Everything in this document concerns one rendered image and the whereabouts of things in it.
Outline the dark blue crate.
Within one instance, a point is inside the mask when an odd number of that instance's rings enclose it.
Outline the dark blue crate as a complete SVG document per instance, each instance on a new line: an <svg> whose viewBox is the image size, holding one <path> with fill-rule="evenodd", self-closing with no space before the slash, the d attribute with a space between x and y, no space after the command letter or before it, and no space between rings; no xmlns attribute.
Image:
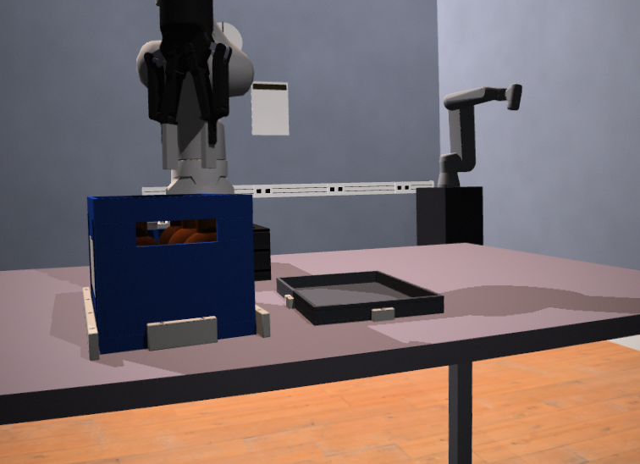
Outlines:
<svg viewBox="0 0 640 464"><path fill-rule="evenodd" d="M87 217L100 355L148 349L148 323L214 316L218 340L257 334L252 195L93 197ZM196 219L216 219L217 241L136 246L135 223Z"/></svg>

